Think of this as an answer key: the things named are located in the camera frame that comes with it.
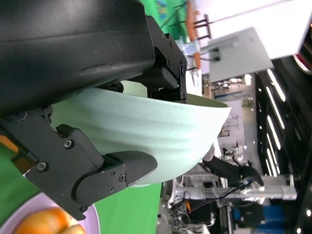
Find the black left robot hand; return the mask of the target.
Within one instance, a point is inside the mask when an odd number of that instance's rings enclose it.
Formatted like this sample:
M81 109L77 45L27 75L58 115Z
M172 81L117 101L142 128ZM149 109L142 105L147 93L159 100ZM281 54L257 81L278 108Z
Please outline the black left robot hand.
M157 167L140 151L102 155L77 128L51 127L52 105L123 80L184 103L187 61L138 0L3 0L0 135L19 171L77 220Z

